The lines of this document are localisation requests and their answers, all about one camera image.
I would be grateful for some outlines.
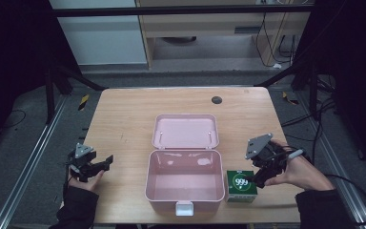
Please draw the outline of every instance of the wall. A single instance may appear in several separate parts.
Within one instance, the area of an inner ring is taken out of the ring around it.
[[[133,0],[50,0],[54,9],[135,7]],[[58,18],[78,65],[146,64],[137,16]]]

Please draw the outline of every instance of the person's arm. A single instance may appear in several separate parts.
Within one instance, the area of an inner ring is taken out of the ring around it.
[[[281,183],[305,189],[295,197],[301,229],[355,228],[335,186],[304,156],[288,159],[286,171],[266,180],[265,185]]]
[[[89,182],[79,182],[72,178],[64,199],[64,206],[57,212],[58,222],[50,229],[88,229],[94,222],[96,204],[99,196],[93,192],[103,176],[101,171]]]

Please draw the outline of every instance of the hand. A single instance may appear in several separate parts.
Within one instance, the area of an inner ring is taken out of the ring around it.
[[[285,146],[285,144],[277,140],[274,143],[279,146]],[[280,176],[266,180],[265,185],[270,186],[282,183],[293,184],[306,190],[325,191],[335,189],[332,182],[320,173],[304,156],[288,159],[286,171]]]
[[[80,188],[80,189],[85,189],[88,191],[93,192],[94,188],[96,187],[97,183],[100,181],[100,179],[102,178],[103,174],[105,173],[105,171],[100,171],[95,177],[89,179],[88,182],[81,182],[79,180],[77,180],[75,177],[72,177],[70,179],[69,185],[75,188]]]

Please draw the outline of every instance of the floor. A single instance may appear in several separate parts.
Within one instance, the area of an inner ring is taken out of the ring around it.
[[[265,67],[258,58],[257,50],[250,36],[197,37],[193,42],[185,39],[158,39],[150,69],[126,69],[117,72],[85,72],[85,76],[103,86],[123,87],[193,87],[193,86],[250,86],[260,83],[276,73],[279,68]],[[283,42],[282,53],[291,46],[291,39]],[[276,53],[276,58],[288,57]],[[327,82],[330,76],[322,76]],[[269,92],[280,122],[283,124],[308,112],[306,88],[292,92],[288,76],[272,87]],[[64,161],[76,142],[83,142],[89,128],[100,92],[71,80],[73,92],[70,96],[55,94],[57,104],[64,103],[61,115],[48,131],[47,142],[40,142],[45,125],[46,107],[44,88],[38,88],[16,99],[13,112],[0,135],[0,214],[6,214],[8,224],[17,228],[47,228],[55,223],[55,212],[61,204],[61,186],[64,179]],[[287,92],[298,101],[298,105],[283,98]],[[82,96],[89,94],[89,102],[83,111],[78,111]],[[318,99],[330,99],[327,93],[319,93]],[[324,133],[314,147],[317,123],[305,119],[295,125],[283,127],[287,140],[292,145],[303,146],[307,152],[316,150],[315,166],[325,173],[344,172],[366,191],[366,160],[360,160],[353,137],[345,127],[335,108],[322,115]],[[26,178],[25,185],[19,185],[18,178]],[[347,184],[334,181],[339,190],[354,190]],[[361,194],[343,192],[346,204],[366,207]],[[12,200],[13,208],[7,212],[5,204]],[[354,216],[366,214],[353,212]],[[253,225],[254,228],[273,228],[273,224]],[[296,228],[296,225],[278,224],[276,228]]]

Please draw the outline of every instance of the small green box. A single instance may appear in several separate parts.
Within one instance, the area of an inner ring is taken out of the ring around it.
[[[254,171],[227,171],[227,202],[251,203],[254,201],[257,196],[256,185],[245,179],[245,176],[253,175]]]

